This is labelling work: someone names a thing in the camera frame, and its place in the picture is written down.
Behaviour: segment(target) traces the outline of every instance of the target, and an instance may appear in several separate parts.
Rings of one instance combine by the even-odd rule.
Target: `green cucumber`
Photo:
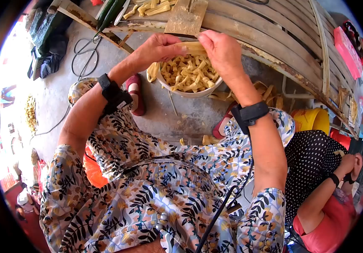
[[[110,7],[107,15],[104,18],[103,23],[101,24],[101,26],[98,28],[97,33],[93,36],[93,42],[94,42],[94,38],[101,33],[106,27],[109,26],[109,24],[115,20],[115,18],[118,16],[119,12],[122,10],[122,6],[124,5],[125,0],[115,0],[115,2],[113,3],[113,5]]]
[[[105,16],[107,15],[107,13],[110,10],[111,6],[115,2],[115,0],[106,0],[106,1],[108,1],[108,2],[106,4],[106,6],[104,6],[103,11],[101,11],[101,13],[100,13],[100,15],[98,16],[98,19],[97,19],[97,29],[100,28],[101,24],[104,21]]]

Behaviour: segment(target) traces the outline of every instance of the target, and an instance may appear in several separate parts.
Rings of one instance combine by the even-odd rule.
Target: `black wrist strap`
[[[254,125],[256,120],[268,114],[269,109],[264,101],[242,108],[240,104],[231,109],[231,113],[243,134],[249,135],[248,126]]]
[[[328,178],[331,178],[333,180],[333,182],[335,183],[336,187],[339,186],[339,183],[340,183],[339,178],[334,173],[330,174],[328,176]]]
[[[133,99],[128,92],[121,90],[115,81],[111,81],[107,74],[103,74],[98,79],[98,83],[102,88],[101,94],[108,101],[104,108],[103,115],[113,114],[127,104],[132,103]]]
[[[353,181],[352,179],[351,179],[351,173],[347,173],[345,176],[344,176],[344,178],[343,178],[343,180],[345,181],[345,182],[348,182],[349,184],[354,184],[354,182],[355,181]]]

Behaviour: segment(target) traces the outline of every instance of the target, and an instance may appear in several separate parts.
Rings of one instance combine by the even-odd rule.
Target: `floral blouse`
[[[166,157],[93,187],[69,145],[57,147],[44,189],[40,225],[53,252],[116,252],[157,236],[166,252],[194,252],[222,203],[205,173]],[[224,210],[202,252],[281,252],[284,204],[268,188],[237,222]]]
[[[69,103],[96,83],[85,78],[73,84]],[[270,114],[285,147],[294,120],[278,109]],[[254,177],[249,138],[233,118],[225,133],[218,144],[176,147],[138,129],[125,106],[102,117],[87,141],[109,182],[101,188],[90,184],[71,146],[58,146],[41,200],[40,225],[51,251],[116,252],[159,236],[168,253],[194,252],[228,190]],[[222,210],[201,251],[281,252],[282,191],[262,190],[244,211]]]

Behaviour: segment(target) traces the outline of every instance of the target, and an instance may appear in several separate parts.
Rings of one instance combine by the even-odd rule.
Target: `red shirt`
[[[320,224],[309,234],[305,234],[298,216],[293,221],[294,230],[304,241],[306,248],[313,253],[333,253],[341,245],[350,228],[351,221],[356,216],[351,194],[340,198],[330,196],[322,211],[325,213]]]

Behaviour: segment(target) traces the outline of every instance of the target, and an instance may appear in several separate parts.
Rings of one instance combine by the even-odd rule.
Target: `pink box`
[[[361,77],[363,68],[360,57],[340,26],[334,30],[334,44],[350,70],[352,77],[354,79]]]

